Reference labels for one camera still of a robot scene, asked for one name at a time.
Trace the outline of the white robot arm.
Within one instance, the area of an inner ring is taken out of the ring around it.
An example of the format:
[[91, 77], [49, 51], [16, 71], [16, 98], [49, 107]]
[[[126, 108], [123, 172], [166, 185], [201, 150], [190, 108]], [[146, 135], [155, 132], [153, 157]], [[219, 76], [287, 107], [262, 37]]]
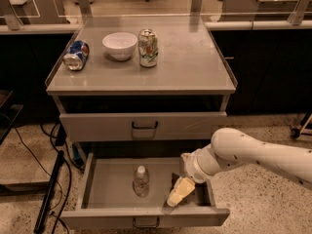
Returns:
[[208, 182], [214, 175], [242, 164], [256, 164], [310, 189], [312, 151], [308, 148], [269, 143], [232, 128], [214, 132], [211, 143], [191, 153], [182, 153], [184, 175], [172, 189], [167, 204], [177, 206], [190, 195], [195, 184]]

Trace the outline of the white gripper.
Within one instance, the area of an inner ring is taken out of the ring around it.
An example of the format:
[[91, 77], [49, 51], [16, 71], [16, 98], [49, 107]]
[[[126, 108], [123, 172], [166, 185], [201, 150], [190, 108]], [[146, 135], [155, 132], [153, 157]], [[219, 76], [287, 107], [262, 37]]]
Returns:
[[170, 207], [177, 206], [185, 197], [190, 195], [195, 189], [195, 183], [204, 183], [211, 178], [199, 166], [199, 152], [200, 150], [197, 149], [192, 153], [180, 155], [183, 161], [184, 174], [187, 177], [180, 177], [178, 174], [172, 173], [172, 190], [167, 199], [167, 204]]

